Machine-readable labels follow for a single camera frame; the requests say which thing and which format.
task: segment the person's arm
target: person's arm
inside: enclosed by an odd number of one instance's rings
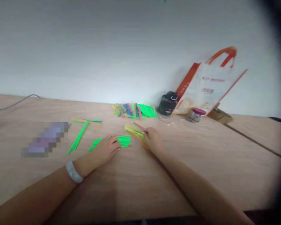
[[[172,174],[203,218],[211,224],[254,224],[210,182],[165,151],[156,129],[147,128],[143,134],[149,149]]]
[[[74,168],[86,177],[120,147],[116,136],[108,135],[93,151],[73,161]],[[76,186],[64,166],[0,206],[0,224],[43,224]]]

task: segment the cardboard box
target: cardboard box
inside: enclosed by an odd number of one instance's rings
[[[227,124],[233,120],[232,116],[228,115],[227,113],[220,110],[219,108],[215,108],[214,110],[212,110],[208,114],[208,116],[220,122],[221,124]]]

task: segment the white bracelet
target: white bracelet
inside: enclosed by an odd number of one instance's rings
[[[69,176],[72,178],[72,180],[75,183],[81,183],[83,181],[83,178],[75,170],[74,165],[73,165],[73,161],[70,161],[70,162],[67,163],[66,169],[67,169],[67,172],[68,172]]]

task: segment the white wall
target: white wall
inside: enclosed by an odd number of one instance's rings
[[[158,104],[193,62],[236,46],[228,113],[281,117],[281,45],[253,0],[0,0],[0,93]]]

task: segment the white object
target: white object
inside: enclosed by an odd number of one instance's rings
[[[75,183],[81,183],[83,181],[83,178],[79,175],[79,173],[75,170],[73,162],[70,161],[67,163],[66,165],[67,168],[67,172],[69,174],[69,176],[72,178],[72,180]]]
[[[223,53],[228,54],[224,62],[212,64]],[[240,73],[233,69],[235,57],[236,48],[228,47],[218,51],[206,63],[194,63],[177,89],[180,100],[173,113],[187,115],[191,108],[200,108],[208,115],[247,71]],[[226,66],[231,59],[232,65]]]

